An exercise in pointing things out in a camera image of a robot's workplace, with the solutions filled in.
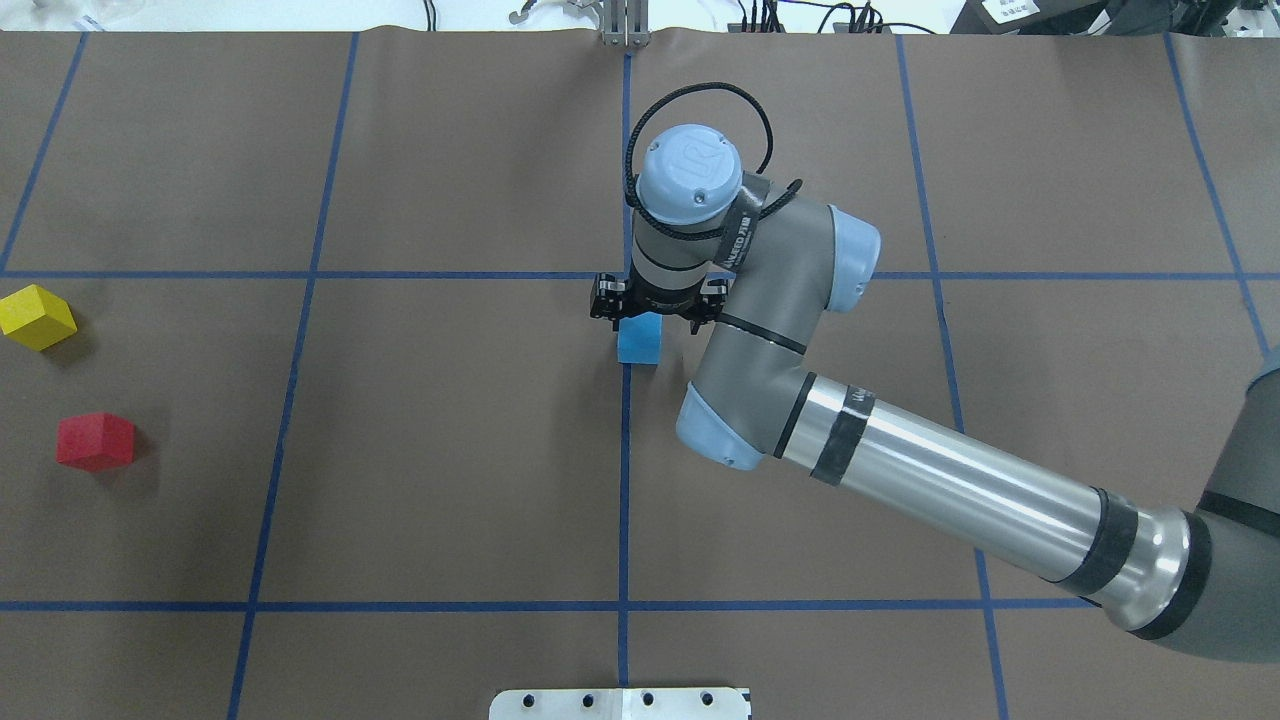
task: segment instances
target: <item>wooden block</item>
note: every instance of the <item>wooden block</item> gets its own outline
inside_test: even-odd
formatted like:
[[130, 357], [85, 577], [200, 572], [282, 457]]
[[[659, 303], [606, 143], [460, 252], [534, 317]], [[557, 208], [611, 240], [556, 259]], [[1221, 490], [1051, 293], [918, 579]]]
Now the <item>wooden block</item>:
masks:
[[77, 329], [67, 301], [38, 284], [0, 299], [0, 331], [32, 350], [45, 350]]
[[109, 413], [58, 423], [58, 462], [99, 473], [133, 462], [133, 423]]

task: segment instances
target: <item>black tape band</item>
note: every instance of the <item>black tape band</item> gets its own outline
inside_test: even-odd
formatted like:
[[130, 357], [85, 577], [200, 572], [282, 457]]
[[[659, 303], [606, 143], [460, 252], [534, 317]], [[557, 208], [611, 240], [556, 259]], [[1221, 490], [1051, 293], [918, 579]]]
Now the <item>black tape band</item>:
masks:
[[676, 268], [676, 266], [672, 266], [672, 265], [667, 265], [666, 263], [659, 263], [659, 261], [654, 260], [652, 255], [649, 255], [648, 252], [644, 251], [644, 247], [639, 242], [634, 243], [631, 247], [634, 247], [635, 250], [639, 250], [640, 254], [644, 255], [645, 260], [653, 263], [654, 266], [662, 268], [663, 270], [669, 270], [672, 273], [687, 273], [689, 270], [696, 270], [698, 268], [701, 268], [701, 263], [699, 263], [698, 265], [690, 265], [687, 268]]
[[631, 265], [632, 297], [637, 299], [640, 304], [652, 313], [658, 313], [660, 315], [673, 315], [680, 313], [698, 300], [698, 292], [701, 287], [703, 281], [698, 281], [682, 290], [667, 290], [664, 287], [658, 287], [644, 279], [644, 275], [636, 272], [635, 264]]
[[804, 355], [808, 347], [800, 345], [799, 342], [791, 340], [790, 337], [781, 336], [768, 328], [762, 328], [755, 323], [749, 323], [742, 318], [736, 318], [728, 313], [721, 313], [719, 318], [716, 319], [717, 323], [724, 323], [726, 325], [735, 327], [745, 333], [751, 333], [760, 340], [767, 340], [773, 345], [781, 345], [796, 355]]
[[818, 456], [818, 464], [809, 477], [829, 486], [840, 484], [840, 479], [849, 470], [849, 461], [854, 459], [858, 443], [863, 439], [867, 419], [872, 416], [874, 407], [876, 393], [860, 387], [850, 387], [845, 392], [845, 406], [840, 410], [840, 415], [836, 415], [831, 434], [827, 436], [827, 445], [822, 446], [822, 455]]
[[773, 448], [773, 456], [782, 460], [782, 454], [787, 450], [787, 443], [791, 442], [791, 433], [796, 429], [796, 420], [800, 419], [800, 411], [804, 410], [804, 404], [809, 400], [809, 391], [813, 389], [814, 380], [818, 379], [818, 373], [809, 373], [804, 378], [804, 383], [800, 386], [800, 393], [796, 395], [796, 402], [791, 406], [791, 415], [787, 415], [787, 424], [782, 425], [782, 437], [778, 438], [778, 446]]
[[1105, 588], [1124, 569], [1138, 538], [1138, 509], [1119, 495], [1093, 488], [1102, 502], [1093, 544], [1074, 573], [1057, 580], [1057, 587], [1071, 594], [1087, 596]]
[[1190, 548], [1187, 551], [1187, 569], [1183, 570], [1183, 580], [1178, 583], [1172, 600], [1164, 612], [1156, 616], [1147, 625], [1132, 630], [1130, 633], [1144, 641], [1158, 641], [1183, 626], [1196, 610], [1196, 603], [1204, 594], [1204, 584], [1208, 583], [1210, 568], [1213, 565], [1213, 538], [1210, 536], [1208, 525], [1190, 512], [1187, 516], [1187, 527], [1190, 529]]
[[721, 268], [735, 270], [746, 260], [771, 186], [772, 183], [762, 176], [742, 174], [742, 184], [724, 211], [724, 222], [721, 224], [721, 245], [716, 250], [716, 264]]
[[1201, 496], [1201, 503], [1197, 507], [1239, 523], [1245, 528], [1253, 528], [1260, 533], [1280, 538], [1280, 515], [1266, 507], [1258, 507], [1252, 502], [1244, 502], [1243, 500], [1235, 500], [1234, 497], [1210, 491], [1204, 491], [1204, 495]]

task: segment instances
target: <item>white metal plate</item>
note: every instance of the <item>white metal plate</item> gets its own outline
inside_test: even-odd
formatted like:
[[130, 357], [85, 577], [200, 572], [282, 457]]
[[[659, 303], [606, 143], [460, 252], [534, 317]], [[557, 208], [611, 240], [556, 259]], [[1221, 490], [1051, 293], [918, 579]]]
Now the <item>white metal plate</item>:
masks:
[[750, 720], [750, 697], [737, 688], [506, 691], [489, 720]]

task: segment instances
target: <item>yellow cube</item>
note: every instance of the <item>yellow cube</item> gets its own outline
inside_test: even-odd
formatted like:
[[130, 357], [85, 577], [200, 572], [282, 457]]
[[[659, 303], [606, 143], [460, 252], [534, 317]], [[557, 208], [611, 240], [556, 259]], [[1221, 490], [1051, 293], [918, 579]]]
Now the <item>yellow cube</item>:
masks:
[[28, 284], [0, 299], [0, 331], [40, 351], [72, 337], [77, 328], [65, 300], [38, 284]]

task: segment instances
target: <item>metal bracket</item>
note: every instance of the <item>metal bracket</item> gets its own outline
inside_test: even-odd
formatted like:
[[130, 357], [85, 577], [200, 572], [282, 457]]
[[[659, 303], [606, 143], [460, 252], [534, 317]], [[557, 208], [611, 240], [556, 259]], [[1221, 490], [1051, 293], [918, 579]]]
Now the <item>metal bracket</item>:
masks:
[[599, 0], [600, 41], [616, 47], [649, 45], [649, 0]]
[[750, 720], [751, 692], [737, 688], [506, 691], [489, 720]]
[[[649, 45], [649, 0], [566, 0], [580, 10], [595, 10], [600, 20], [600, 42], [613, 47]], [[529, 19], [538, 0], [525, 0], [507, 19], [520, 24]]]

